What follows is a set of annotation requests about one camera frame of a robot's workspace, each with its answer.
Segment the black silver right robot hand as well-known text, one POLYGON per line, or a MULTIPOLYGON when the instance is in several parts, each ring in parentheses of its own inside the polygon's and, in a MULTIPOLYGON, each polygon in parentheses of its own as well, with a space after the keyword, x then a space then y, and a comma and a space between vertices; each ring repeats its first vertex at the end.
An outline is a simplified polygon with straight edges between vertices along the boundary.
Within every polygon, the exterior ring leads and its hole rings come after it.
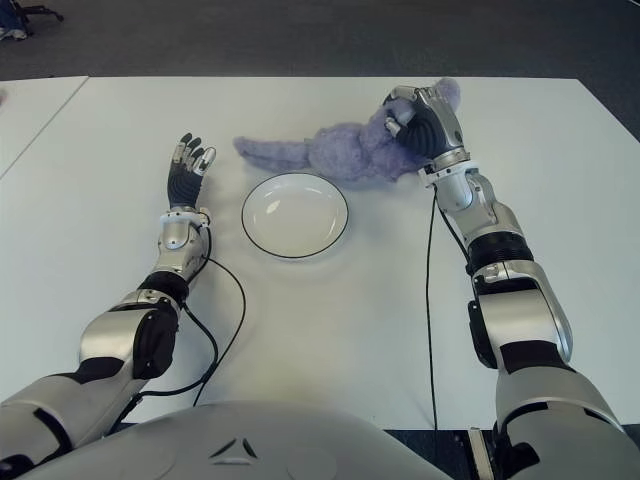
POLYGON ((456 116, 460 88, 450 78, 426 87, 398 86, 384 99, 385 128, 420 167, 464 147, 456 116))

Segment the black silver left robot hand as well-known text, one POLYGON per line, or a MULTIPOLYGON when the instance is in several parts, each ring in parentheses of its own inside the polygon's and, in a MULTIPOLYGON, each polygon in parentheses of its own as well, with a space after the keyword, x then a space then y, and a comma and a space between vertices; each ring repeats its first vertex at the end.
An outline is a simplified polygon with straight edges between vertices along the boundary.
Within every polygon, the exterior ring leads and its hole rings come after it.
POLYGON ((203 178, 216 158, 214 147, 202 147, 202 139, 191 133, 178 141, 170 162, 167 178, 169 207, 196 207, 203 178))

